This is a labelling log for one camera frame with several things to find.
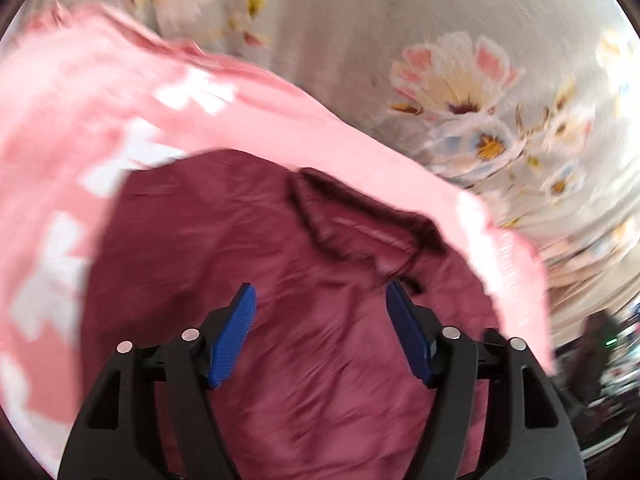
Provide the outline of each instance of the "pink fabric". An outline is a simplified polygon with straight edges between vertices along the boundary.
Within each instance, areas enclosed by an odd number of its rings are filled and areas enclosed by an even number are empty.
[[[0,390],[57,468],[78,408],[86,268],[127,169],[235,148],[313,167],[436,222],[491,295],[507,336],[552,366],[545,274],[479,199],[339,121],[271,73],[167,43],[98,4],[34,19],[0,64]]]

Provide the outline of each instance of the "metal screw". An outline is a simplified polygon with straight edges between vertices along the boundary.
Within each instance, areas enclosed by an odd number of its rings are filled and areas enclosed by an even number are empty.
[[[182,339],[184,341],[196,341],[200,337],[200,331],[197,328],[188,328],[182,332]]]
[[[460,337],[460,330],[454,326],[446,326],[442,329],[442,335],[447,339],[458,339]]]
[[[509,341],[509,344],[511,345],[511,348],[520,352],[522,352],[527,347],[527,344],[524,342],[524,340],[520,339],[519,337],[514,337],[513,339],[511,339]]]
[[[126,354],[128,352],[131,352],[132,349],[133,349],[133,343],[131,341],[123,341],[116,347],[116,350],[121,354]]]

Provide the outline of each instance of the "floral fabric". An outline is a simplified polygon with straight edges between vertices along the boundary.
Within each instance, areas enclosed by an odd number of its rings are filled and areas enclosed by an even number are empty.
[[[105,1],[279,74],[482,196],[551,287],[640,237],[640,40],[615,0]]]

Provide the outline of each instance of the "jacket collar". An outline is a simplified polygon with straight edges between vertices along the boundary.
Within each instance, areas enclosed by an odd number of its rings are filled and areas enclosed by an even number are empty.
[[[370,260],[379,274],[394,278],[425,251],[447,253],[428,218],[392,209],[321,171],[303,168],[291,187],[316,243],[343,260]]]

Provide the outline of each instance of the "blue gripper pad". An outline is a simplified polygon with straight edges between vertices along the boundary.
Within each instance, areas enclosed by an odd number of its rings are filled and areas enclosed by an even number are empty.
[[[396,329],[409,367],[414,376],[424,384],[429,384],[433,377],[431,345],[411,312],[412,306],[414,304],[402,285],[393,282],[386,288],[386,310]]]
[[[211,346],[211,366],[207,381],[217,388],[231,377],[238,355],[254,322],[257,298],[255,288],[243,285],[229,308],[232,313],[217,341]]]

